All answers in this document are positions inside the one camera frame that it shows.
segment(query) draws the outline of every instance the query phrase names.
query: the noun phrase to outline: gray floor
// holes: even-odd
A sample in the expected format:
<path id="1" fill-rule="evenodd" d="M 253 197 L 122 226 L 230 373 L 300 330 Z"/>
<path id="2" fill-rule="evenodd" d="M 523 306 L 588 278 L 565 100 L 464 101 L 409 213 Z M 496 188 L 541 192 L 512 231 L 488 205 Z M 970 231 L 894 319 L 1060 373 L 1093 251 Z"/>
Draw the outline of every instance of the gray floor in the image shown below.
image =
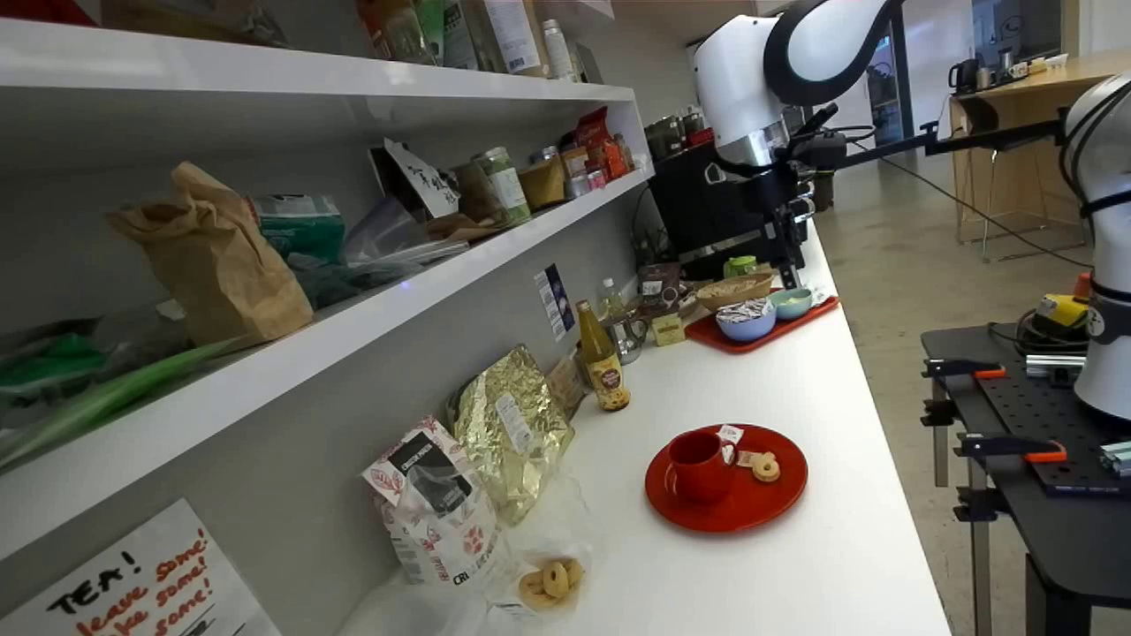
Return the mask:
<path id="1" fill-rule="evenodd" d="M 947 160 L 918 160 L 917 173 L 951 184 Z M 1014 321 L 1047 291 L 1070 291 L 1078 270 L 1018 240 L 959 240 L 953 205 L 897 167 L 836 173 L 835 210 L 818 226 L 835 264 L 849 321 L 867 365 L 878 411 L 897 460 L 917 525 L 933 566 L 951 629 L 973 636 L 970 532 L 953 523 L 953 485 L 933 486 L 931 436 L 918 426 L 918 331 Z M 1041 245 L 1080 245 L 1080 226 L 1025 233 Z M 992 523 L 992 634 L 1025 634 L 1023 541 L 1007 519 Z M 1131 634 L 1131 610 L 1096 610 L 1093 634 Z"/>

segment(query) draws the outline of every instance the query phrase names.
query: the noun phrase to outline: sign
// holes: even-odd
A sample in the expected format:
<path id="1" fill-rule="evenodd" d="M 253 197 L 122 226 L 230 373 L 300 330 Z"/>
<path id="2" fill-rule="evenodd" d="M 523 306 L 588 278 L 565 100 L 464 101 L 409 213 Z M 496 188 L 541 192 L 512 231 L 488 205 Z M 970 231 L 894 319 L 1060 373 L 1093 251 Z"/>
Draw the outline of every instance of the sign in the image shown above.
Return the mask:
<path id="1" fill-rule="evenodd" d="M 5 636 L 278 636 L 187 500 L 0 617 Z"/>

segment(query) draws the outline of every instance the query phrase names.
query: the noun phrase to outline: small bowl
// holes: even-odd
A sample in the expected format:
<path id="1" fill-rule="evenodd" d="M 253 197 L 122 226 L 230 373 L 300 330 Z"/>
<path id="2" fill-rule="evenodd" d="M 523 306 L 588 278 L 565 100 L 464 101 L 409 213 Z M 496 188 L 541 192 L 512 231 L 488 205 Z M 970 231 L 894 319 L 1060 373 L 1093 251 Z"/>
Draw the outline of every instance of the small bowl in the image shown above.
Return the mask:
<path id="1" fill-rule="evenodd" d="M 727 306 L 714 312 L 714 326 L 727 338 L 749 341 L 749 338 L 760 338 L 760 336 L 773 331 L 779 312 L 773 312 L 770 301 L 727 304 Z"/>
<path id="2" fill-rule="evenodd" d="M 813 306 L 813 291 L 779 291 L 770 301 L 779 306 L 779 321 L 792 321 Z"/>

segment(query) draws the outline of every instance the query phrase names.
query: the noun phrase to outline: cable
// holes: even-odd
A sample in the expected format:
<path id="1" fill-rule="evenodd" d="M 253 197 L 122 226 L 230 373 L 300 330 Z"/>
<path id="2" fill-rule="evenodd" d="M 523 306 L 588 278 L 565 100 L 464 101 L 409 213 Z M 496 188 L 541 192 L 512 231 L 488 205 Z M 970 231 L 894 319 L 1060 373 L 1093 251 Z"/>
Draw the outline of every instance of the cable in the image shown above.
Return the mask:
<path id="1" fill-rule="evenodd" d="M 1060 251 L 1052 251 L 1052 247 L 1041 247 L 1041 245 L 1028 240 L 1025 233 L 1018 233 L 1018 231 L 1003 226 L 999 220 L 992 220 L 992 215 L 990 215 L 990 213 L 981 213 L 979 205 L 960 200 L 959 195 L 951 195 L 947 188 L 941 188 L 941 184 L 926 179 L 921 173 L 917 173 L 917 168 L 900 167 L 900 162 L 894 162 L 894 160 L 888 160 L 888 154 L 879 154 L 879 162 L 888 162 L 888 167 L 894 167 L 894 168 L 900 168 L 900 173 L 909 173 L 909 177 L 921 179 L 931 192 L 935 192 L 935 195 L 942 195 L 947 200 L 953 200 L 953 205 L 960 205 L 960 210 L 977 213 L 981 221 L 997 226 L 999 233 L 1007 233 L 1007 237 L 1014 237 L 1014 240 L 1023 240 L 1023 245 L 1028 245 L 1033 251 L 1040 251 L 1040 254 L 1047 254 L 1047 259 L 1052 259 L 1052 260 L 1076 264 L 1076 270 L 1093 270 L 1090 260 L 1066 259 L 1066 254 L 1060 254 Z"/>

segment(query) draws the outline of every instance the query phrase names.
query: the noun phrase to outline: brown paper bag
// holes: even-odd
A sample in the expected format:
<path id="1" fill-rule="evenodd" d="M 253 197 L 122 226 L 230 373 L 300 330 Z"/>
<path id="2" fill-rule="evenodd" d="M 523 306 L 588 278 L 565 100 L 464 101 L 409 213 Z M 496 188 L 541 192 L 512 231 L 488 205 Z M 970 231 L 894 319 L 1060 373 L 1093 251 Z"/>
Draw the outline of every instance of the brown paper bag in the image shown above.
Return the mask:
<path id="1" fill-rule="evenodd" d="M 316 312 L 278 251 L 257 233 L 249 197 L 180 162 L 173 205 L 131 205 L 108 221 L 140 245 L 155 278 L 178 298 L 194 341 L 283 338 Z"/>

